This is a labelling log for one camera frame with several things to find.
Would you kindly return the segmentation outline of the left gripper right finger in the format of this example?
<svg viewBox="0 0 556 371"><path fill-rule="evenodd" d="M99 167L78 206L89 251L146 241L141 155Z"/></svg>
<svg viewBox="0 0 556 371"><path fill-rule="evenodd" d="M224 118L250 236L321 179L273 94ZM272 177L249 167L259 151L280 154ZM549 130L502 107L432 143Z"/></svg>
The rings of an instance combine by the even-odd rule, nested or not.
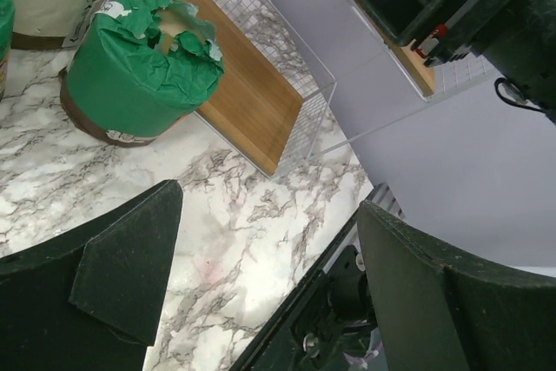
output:
<svg viewBox="0 0 556 371"><path fill-rule="evenodd" d="M555 280L491 262L372 202L358 209L390 370L553 370Z"/></svg>

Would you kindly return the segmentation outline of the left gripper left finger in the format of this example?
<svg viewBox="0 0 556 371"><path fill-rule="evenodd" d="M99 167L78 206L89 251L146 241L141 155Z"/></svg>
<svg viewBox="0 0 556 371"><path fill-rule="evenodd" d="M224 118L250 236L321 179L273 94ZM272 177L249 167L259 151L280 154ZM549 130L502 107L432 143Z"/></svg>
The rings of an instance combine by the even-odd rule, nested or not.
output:
<svg viewBox="0 0 556 371"><path fill-rule="evenodd" d="M1 260L4 370L139 370L182 213L175 180Z"/></svg>

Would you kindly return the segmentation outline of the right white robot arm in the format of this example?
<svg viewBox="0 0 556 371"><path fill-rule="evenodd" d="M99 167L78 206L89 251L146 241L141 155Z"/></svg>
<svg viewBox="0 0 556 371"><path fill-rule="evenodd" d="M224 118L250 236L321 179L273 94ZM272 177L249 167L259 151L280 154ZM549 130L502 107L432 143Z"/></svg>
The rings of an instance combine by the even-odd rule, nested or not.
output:
<svg viewBox="0 0 556 371"><path fill-rule="evenodd" d="M427 67L483 56L508 105L555 117L555 0L355 0Z"/></svg>

